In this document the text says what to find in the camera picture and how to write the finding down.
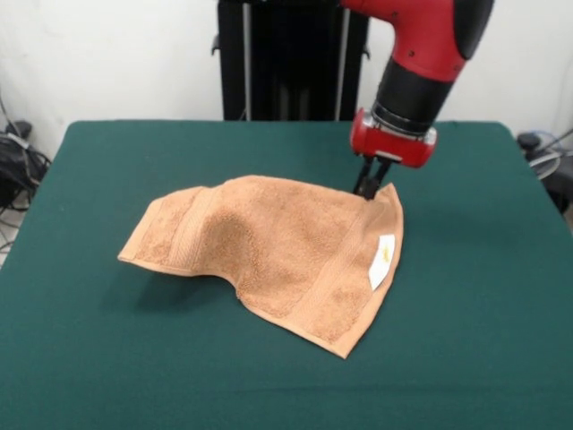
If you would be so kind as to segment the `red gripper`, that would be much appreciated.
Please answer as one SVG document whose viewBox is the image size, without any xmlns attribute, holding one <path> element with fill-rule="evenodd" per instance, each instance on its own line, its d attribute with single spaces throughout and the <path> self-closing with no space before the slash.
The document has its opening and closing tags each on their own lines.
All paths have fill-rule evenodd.
<svg viewBox="0 0 573 430">
<path fill-rule="evenodd" d="M 353 152 L 363 156 L 353 194 L 367 195 L 372 200 L 392 162 L 409 168 L 421 168 L 433 154 L 437 142 L 438 132 L 434 127 L 422 136 L 399 133 L 377 121 L 370 111 L 361 108 L 355 115 L 350 132 Z M 370 177 L 373 157 L 382 159 L 378 159 L 378 169 Z"/>
</svg>

